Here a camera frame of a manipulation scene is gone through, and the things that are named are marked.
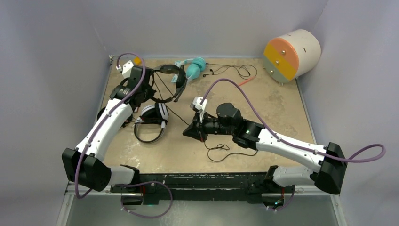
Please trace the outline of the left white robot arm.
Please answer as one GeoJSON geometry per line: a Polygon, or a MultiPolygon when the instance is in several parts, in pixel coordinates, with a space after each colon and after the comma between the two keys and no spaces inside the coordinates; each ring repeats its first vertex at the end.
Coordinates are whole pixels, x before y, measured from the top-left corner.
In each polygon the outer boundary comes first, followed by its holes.
{"type": "Polygon", "coordinates": [[[130,193],[140,188],[140,179],[134,176],[136,168],[108,167],[103,160],[119,129],[132,119],[133,111],[154,96],[150,84],[153,74],[153,69],[136,65],[123,70],[124,79],[112,90],[94,127],[74,149],[66,148],[62,153],[70,181],[95,191],[119,184],[130,193]]]}

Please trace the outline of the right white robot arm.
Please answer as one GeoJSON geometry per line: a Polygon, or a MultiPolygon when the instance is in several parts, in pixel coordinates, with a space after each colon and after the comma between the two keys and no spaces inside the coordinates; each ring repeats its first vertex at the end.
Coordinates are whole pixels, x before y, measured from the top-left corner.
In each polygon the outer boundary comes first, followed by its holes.
{"type": "Polygon", "coordinates": [[[242,148],[270,152],[300,163],[296,167],[270,167],[264,179],[267,190],[275,192],[286,186],[315,185],[323,192],[340,194],[347,164],[338,161],[344,158],[338,144],[310,144],[269,131],[262,124],[244,119],[231,103],[220,104],[216,116],[208,114],[200,104],[192,103],[190,107],[195,115],[183,131],[184,136],[205,142],[209,134],[231,135],[233,142],[242,148]]]}

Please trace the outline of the white and black headphones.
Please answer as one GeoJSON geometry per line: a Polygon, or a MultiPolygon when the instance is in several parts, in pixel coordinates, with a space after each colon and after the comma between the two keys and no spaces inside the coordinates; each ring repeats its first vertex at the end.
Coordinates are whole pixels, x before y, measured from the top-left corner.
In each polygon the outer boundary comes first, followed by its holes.
{"type": "Polygon", "coordinates": [[[165,130],[168,123],[169,111],[165,103],[154,103],[153,105],[148,105],[144,107],[141,111],[141,115],[134,122],[134,136],[136,139],[144,144],[150,144],[158,141],[165,130]],[[152,140],[145,141],[138,136],[138,125],[141,124],[157,124],[160,125],[159,134],[152,140]]]}

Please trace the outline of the black headphones with pink mic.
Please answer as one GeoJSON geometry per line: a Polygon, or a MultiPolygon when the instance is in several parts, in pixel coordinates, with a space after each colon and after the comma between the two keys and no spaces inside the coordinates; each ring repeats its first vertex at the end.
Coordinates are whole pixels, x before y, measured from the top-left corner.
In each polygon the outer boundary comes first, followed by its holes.
{"type": "MultiPolygon", "coordinates": [[[[171,91],[169,90],[169,88],[168,88],[168,86],[164,83],[164,81],[160,78],[160,76],[156,73],[156,75],[158,76],[158,78],[161,80],[161,82],[164,84],[164,86],[167,88],[167,90],[171,93],[171,91]]],[[[174,77],[172,78],[172,83],[177,83],[177,79],[178,79],[178,75],[174,75],[174,77]]],[[[169,110],[169,111],[171,111],[175,116],[177,116],[183,123],[185,123],[187,126],[189,126],[189,123],[187,123],[181,116],[179,116],[178,114],[176,114],[171,108],[169,108],[168,106],[166,106],[166,108],[169,110]]],[[[230,148],[229,148],[229,146],[228,145],[226,145],[226,144],[218,144],[216,147],[212,147],[212,148],[209,148],[209,147],[207,147],[207,145],[206,145],[206,143],[204,143],[204,146],[205,146],[205,148],[206,149],[208,149],[208,151],[207,151],[207,157],[208,157],[208,159],[209,160],[211,160],[212,162],[222,162],[222,161],[224,161],[227,157],[229,157],[230,155],[243,155],[243,156],[256,156],[256,154],[258,153],[258,151],[255,151],[255,153],[254,154],[247,154],[247,153],[229,153],[229,154],[227,154],[225,157],[223,157],[222,159],[220,159],[220,160],[214,160],[214,159],[212,159],[210,156],[209,156],[209,152],[211,151],[211,150],[226,150],[226,151],[229,151],[230,150],[230,148]]]]}

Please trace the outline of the black headphones with cable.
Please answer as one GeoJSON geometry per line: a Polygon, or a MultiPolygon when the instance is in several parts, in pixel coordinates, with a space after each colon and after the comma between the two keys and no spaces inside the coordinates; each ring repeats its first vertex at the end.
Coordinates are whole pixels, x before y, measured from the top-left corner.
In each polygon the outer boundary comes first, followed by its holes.
{"type": "Polygon", "coordinates": [[[99,120],[100,120],[100,118],[102,117],[102,115],[103,115],[103,113],[104,113],[105,110],[106,110],[106,107],[103,107],[103,108],[98,112],[97,117],[96,117],[96,121],[99,121],[99,120]]]}

